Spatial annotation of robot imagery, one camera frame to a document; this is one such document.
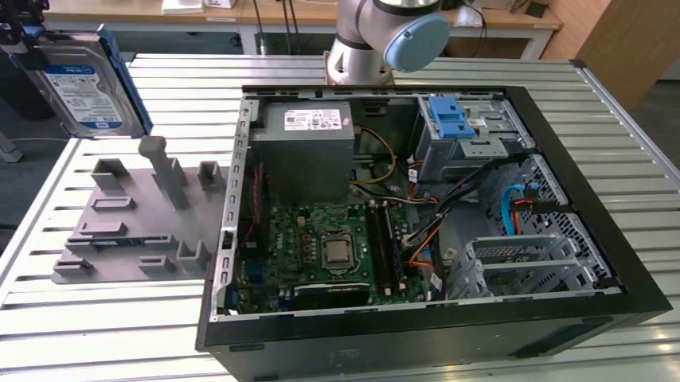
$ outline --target slotted aluminum table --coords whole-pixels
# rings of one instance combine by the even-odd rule
[[[230,162],[243,84],[322,84],[321,57],[139,55],[131,64],[155,128],[182,165]],[[625,237],[680,306],[677,170],[588,70],[566,62],[438,60],[398,84],[521,85],[532,93]],[[202,280],[55,285],[52,265],[100,158],[150,167],[131,139],[71,139],[0,258],[0,379],[232,380],[194,351]],[[680,380],[680,310],[549,358],[395,370],[361,380]]]

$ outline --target blue drive bay latch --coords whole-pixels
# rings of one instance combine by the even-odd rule
[[[438,128],[439,138],[473,138],[475,131],[467,126],[465,109],[454,97],[430,97],[429,110]]]

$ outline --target green motherboard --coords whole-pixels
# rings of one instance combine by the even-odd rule
[[[423,300],[419,272],[399,274],[401,287],[389,295],[377,287],[366,209],[363,204],[272,208],[267,256],[246,263],[252,313],[288,310],[290,288],[321,283],[369,284],[369,306]],[[406,210],[393,205],[387,211],[399,239],[407,233]]]

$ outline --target western digital hard drive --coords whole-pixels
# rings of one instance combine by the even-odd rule
[[[111,33],[44,32],[35,48],[49,64],[27,74],[76,138],[131,136],[151,131],[151,119]]]

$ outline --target desk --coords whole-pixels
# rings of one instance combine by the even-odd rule
[[[322,84],[321,57],[140,54],[131,74],[182,166],[230,165],[243,84]],[[564,61],[435,60],[397,84],[516,85],[533,99],[676,309],[554,357],[353,376],[471,382],[677,381],[680,175],[588,70]],[[56,285],[65,238],[95,186],[100,158],[150,167],[131,139],[71,139],[0,257],[3,382],[235,382],[194,350],[203,280]]]
[[[264,33],[286,31],[283,7],[275,0],[258,0]],[[335,5],[295,2],[300,33],[335,33]],[[542,54],[553,32],[562,22],[548,11],[542,18],[510,14],[505,10],[484,10],[489,38],[529,40],[521,55],[536,60]],[[251,0],[239,0],[227,10],[206,8],[202,14],[160,14],[160,0],[52,0],[52,9],[44,14],[51,29],[93,30],[103,22],[108,29],[125,31],[238,32],[244,54],[256,54],[256,15]],[[446,12],[455,20],[455,10]],[[451,37],[479,36],[479,28],[451,28]]]

